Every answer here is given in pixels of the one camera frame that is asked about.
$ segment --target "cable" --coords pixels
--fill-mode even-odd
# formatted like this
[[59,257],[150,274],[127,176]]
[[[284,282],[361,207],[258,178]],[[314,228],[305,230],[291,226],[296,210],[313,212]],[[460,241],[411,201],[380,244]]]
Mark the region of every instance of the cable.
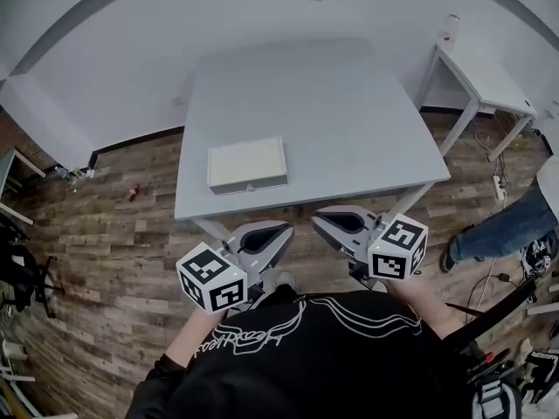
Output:
[[[500,129],[504,132],[505,128],[503,127],[503,124],[499,118],[499,115],[496,113],[495,114],[495,118],[497,118],[497,121],[499,122],[500,125]],[[472,120],[473,121],[473,137],[474,139],[478,142],[478,144],[480,146],[482,146],[485,150],[487,150],[489,152],[489,154],[491,154],[493,152],[493,150],[489,147],[489,140],[491,139],[491,136],[488,135],[486,137],[486,143],[483,144],[480,140],[480,138],[478,137],[478,125],[475,122],[475,119]],[[499,174],[499,179],[500,179],[500,186],[504,189],[508,186],[508,179],[507,179],[507,175],[505,174],[505,169],[506,169],[507,163],[505,162],[505,151],[503,150],[499,156],[497,157],[497,161],[495,162],[495,169],[493,171],[493,175],[498,175]]]
[[[505,209],[505,207],[507,206],[507,192],[504,191],[504,193],[505,193],[505,200],[503,201],[503,207],[502,207],[501,211],[503,211]],[[495,258],[493,258],[493,260],[491,261],[491,268],[489,269],[489,274],[487,275],[486,284],[483,287],[483,292],[481,293],[481,296],[480,296],[480,302],[478,303],[478,307],[477,307],[476,310],[480,309],[481,300],[483,299],[483,296],[486,294],[487,284],[489,283],[489,277],[493,273],[493,266],[494,265],[495,265]]]
[[[470,303],[472,302],[472,296],[473,296],[473,292],[475,291],[475,289],[477,289],[478,285],[480,285],[480,282],[483,281],[484,279],[486,279],[487,281],[489,281],[490,278],[497,278],[499,281],[503,281],[505,283],[510,283],[512,284],[514,287],[518,287],[518,285],[516,283],[514,283],[513,281],[510,280],[510,276],[507,275],[506,273],[500,273],[499,275],[486,275],[481,277],[478,282],[476,282],[473,287],[472,290],[470,291],[470,296],[468,297],[468,302],[466,304],[466,308],[469,309],[470,308]],[[466,323],[468,322],[468,314],[466,314]]]

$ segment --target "white table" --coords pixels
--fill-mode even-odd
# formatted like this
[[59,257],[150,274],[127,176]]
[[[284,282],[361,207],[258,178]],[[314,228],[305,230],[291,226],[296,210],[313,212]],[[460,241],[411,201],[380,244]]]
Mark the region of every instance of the white table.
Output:
[[[559,284],[553,284],[548,287],[548,292],[559,292]],[[529,307],[526,309],[528,315],[539,315],[540,313],[550,313],[559,311],[559,303],[549,303],[541,306]]]
[[[281,136],[289,183],[216,196],[208,150]],[[246,47],[203,59],[184,129],[176,219],[217,238],[210,217],[417,187],[450,177],[424,121],[363,39]]]
[[[16,158],[18,158],[25,166],[27,166],[33,172],[45,178],[45,173],[41,169],[39,169],[37,166],[35,166],[33,163],[27,160],[27,158],[21,155],[15,148],[13,148],[4,157],[0,159],[0,197],[2,196],[4,187],[6,186],[10,187],[10,189],[12,189],[14,192],[17,192],[16,188],[22,188],[21,183],[19,183],[17,180],[9,176],[11,165],[14,162],[14,159]],[[10,182],[14,186],[13,187],[10,186],[10,184],[7,183],[7,180],[10,180]],[[33,225],[33,221],[30,218],[25,217],[22,214],[19,214],[17,211],[15,211],[14,209],[10,208],[9,206],[1,202],[0,202],[0,210],[3,210],[8,214],[13,215],[15,218],[25,223],[28,223],[29,225]]]
[[450,69],[470,96],[466,109],[440,145],[439,150],[442,155],[446,155],[470,120],[483,106],[521,116],[510,133],[487,157],[489,161],[493,161],[526,124],[535,119],[537,112],[524,92],[496,60],[476,52],[448,50],[440,45],[435,46],[435,53],[416,96],[415,103],[418,110],[424,103],[439,61]]

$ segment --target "white side table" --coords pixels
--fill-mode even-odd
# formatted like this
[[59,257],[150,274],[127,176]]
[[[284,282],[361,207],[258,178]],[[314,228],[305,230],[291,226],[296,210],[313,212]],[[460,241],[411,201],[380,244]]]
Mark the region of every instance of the white side table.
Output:
[[418,110],[424,103],[439,61],[442,61],[449,68],[470,95],[470,102],[464,112],[438,148],[443,156],[446,155],[481,107],[491,107],[521,116],[505,139],[487,157],[489,161],[493,161],[524,126],[530,120],[535,119],[537,112],[524,92],[497,61],[481,57],[472,52],[450,51],[440,45],[435,46],[435,53],[416,96],[415,104]]
[[[559,292],[559,284],[550,285],[548,288],[549,293]],[[526,310],[528,315],[539,315],[540,313],[549,313],[559,311],[559,303],[549,303],[541,306],[529,307]]]

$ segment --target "wooden floor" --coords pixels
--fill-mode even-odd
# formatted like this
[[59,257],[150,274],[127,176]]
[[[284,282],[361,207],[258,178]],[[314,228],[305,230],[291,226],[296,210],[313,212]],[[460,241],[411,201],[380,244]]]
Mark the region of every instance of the wooden floor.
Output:
[[[440,114],[424,118],[439,143],[456,120]],[[495,118],[478,120],[478,125],[482,141],[491,135],[490,147],[498,135],[504,135]],[[26,228],[32,239],[30,248],[38,257],[58,257],[52,272],[66,288],[65,298],[52,300],[56,320],[48,320],[41,306],[33,306],[10,323],[10,334],[25,344],[30,355],[27,369],[38,379],[27,389],[47,412],[122,418],[136,383],[189,317],[193,306],[182,294],[175,261],[210,238],[193,223],[173,219],[181,140],[181,135],[175,135],[104,154],[95,177],[75,186],[55,175],[36,181],[19,207],[36,219],[35,226]],[[452,179],[435,185],[408,214],[430,228],[420,278],[428,279],[444,299],[465,304],[473,283],[488,272],[490,260],[466,262],[444,275],[438,270],[438,256],[449,237],[499,211],[501,203],[494,197],[491,182],[494,164],[473,138],[473,125],[447,157]],[[533,134],[514,141],[506,152],[510,203],[523,194],[546,158],[542,142]],[[126,196],[136,183],[141,193],[130,203]],[[396,199],[343,202],[383,212]],[[225,216],[223,221],[231,230],[267,218],[294,223],[296,238],[280,268],[293,273],[300,289],[360,290],[348,276],[346,260],[328,248],[309,222],[315,209],[339,202]],[[502,271],[513,281],[521,279],[521,267],[514,258],[497,262],[494,272]],[[473,295],[473,307],[481,288]],[[481,308],[487,309],[512,288],[491,281]],[[481,342],[487,347],[515,344],[537,330],[538,326],[526,322],[518,326],[522,312],[511,315]]]

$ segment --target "white graphic print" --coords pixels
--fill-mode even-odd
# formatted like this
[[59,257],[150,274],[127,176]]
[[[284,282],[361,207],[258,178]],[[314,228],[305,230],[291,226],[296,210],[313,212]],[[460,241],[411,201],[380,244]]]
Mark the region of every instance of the white graphic print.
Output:
[[[415,312],[416,319],[396,313],[383,319],[369,319],[351,312],[331,297],[310,299],[309,301],[315,305],[327,307],[340,324],[349,331],[370,339],[382,339],[406,327],[410,328],[411,333],[414,335],[421,333],[421,319]],[[293,318],[267,331],[245,332],[240,327],[217,325],[211,333],[213,339],[200,345],[194,353],[194,358],[197,357],[198,353],[220,348],[221,346],[232,345],[234,355],[257,353],[265,344],[271,341],[275,342],[275,345],[278,346],[283,337],[293,333],[299,327],[306,308],[307,302],[301,301],[299,303],[299,311]]]
[[409,327],[412,330],[411,333],[414,335],[419,335],[421,333],[421,319],[415,312],[415,320],[396,313],[384,319],[370,319],[351,312],[338,303],[338,301],[330,297],[311,299],[310,302],[328,307],[343,326],[351,332],[369,337],[370,339],[388,337],[392,333],[404,329],[405,327]]
[[293,318],[267,331],[244,332],[240,327],[217,325],[211,333],[213,339],[200,345],[194,353],[194,358],[197,357],[198,352],[210,351],[214,348],[220,348],[222,345],[224,347],[232,345],[234,355],[257,353],[270,341],[275,341],[276,346],[278,346],[283,337],[286,337],[299,327],[306,308],[307,302],[301,301],[299,303],[299,311]]

